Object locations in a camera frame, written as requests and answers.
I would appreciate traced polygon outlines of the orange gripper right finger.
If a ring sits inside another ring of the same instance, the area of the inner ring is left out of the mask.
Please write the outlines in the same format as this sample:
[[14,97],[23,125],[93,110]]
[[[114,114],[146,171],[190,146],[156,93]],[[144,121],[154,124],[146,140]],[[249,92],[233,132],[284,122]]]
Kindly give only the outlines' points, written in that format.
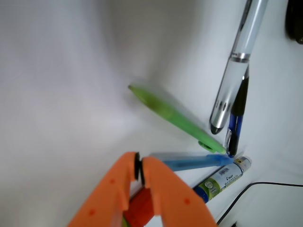
[[215,227],[206,204],[183,180],[154,157],[142,159],[145,187],[150,189],[154,215],[164,227]]

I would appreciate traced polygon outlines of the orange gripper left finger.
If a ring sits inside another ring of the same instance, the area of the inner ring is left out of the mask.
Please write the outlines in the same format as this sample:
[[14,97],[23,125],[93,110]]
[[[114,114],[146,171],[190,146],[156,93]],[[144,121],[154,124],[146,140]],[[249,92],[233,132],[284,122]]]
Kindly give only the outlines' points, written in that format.
[[105,174],[69,227],[120,227],[128,210],[131,182],[139,176],[139,153],[126,152]]

